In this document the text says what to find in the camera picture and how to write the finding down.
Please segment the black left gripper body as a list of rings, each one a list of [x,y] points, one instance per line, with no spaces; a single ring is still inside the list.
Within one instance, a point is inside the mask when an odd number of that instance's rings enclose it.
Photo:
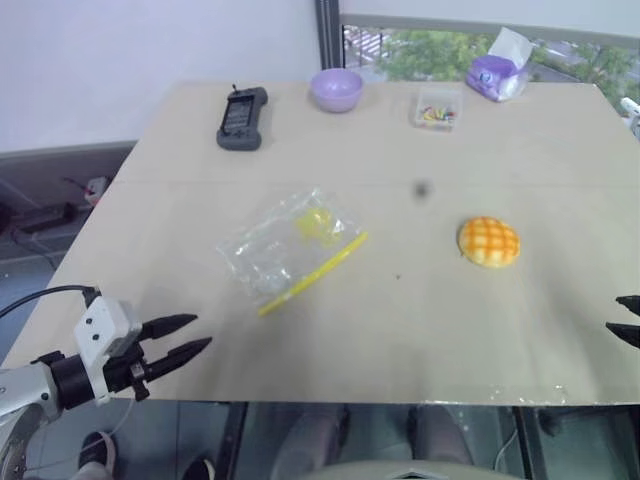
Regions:
[[[110,393],[118,393],[131,387],[136,401],[149,397],[150,392],[145,385],[147,363],[141,346],[141,342],[149,338],[148,332],[142,332],[121,355],[107,361],[103,373]]]

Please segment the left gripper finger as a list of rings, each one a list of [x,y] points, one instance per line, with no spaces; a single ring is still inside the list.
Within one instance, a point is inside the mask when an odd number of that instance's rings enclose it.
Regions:
[[[155,340],[167,336],[198,318],[194,314],[176,314],[150,320],[142,325],[141,340]]]
[[[170,350],[165,357],[144,367],[144,380],[155,381],[190,362],[212,342],[211,337],[189,341]]]

